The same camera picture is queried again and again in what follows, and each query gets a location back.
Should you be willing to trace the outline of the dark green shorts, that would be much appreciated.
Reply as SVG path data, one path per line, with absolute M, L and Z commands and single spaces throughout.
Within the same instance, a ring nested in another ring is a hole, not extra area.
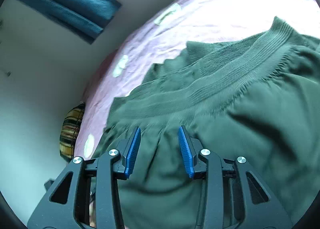
M 226 159 L 244 156 L 293 222 L 319 191 L 319 38 L 279 18 L 244 40 L 189 43 L 113 100 L 94 152 L 142 131 L 133 174 L 119 183 L 127 228 L 193 228 L 201 182 L 184 169 L 178 129 Z

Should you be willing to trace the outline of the striped yellow black pillow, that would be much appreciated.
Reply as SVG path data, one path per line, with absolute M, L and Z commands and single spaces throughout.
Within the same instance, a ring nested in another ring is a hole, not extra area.
M 81 102 L 66 115 L 60 133 L 60 156 L 67 162 L 74 157 L 76 139 L 79 135 L 86 104 Z

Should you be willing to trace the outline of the teal curtain left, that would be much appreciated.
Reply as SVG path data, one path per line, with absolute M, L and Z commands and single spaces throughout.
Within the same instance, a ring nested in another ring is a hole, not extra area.
M 116 0 L 19 0 L 46 18 L 93 43 L 114 18 Z

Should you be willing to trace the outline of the pink bedsheet with green dots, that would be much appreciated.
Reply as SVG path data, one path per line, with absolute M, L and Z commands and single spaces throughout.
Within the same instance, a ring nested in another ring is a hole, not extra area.
M 92 156 L 113 99 L 129 95 L 151 65 L 178 56 L 188 41 L 229 42 L 263 32 L 274 17 L 319 37 L 316 0 L 176 0 L 161 10 L 108 55 L 89 81 L 74 154 Z

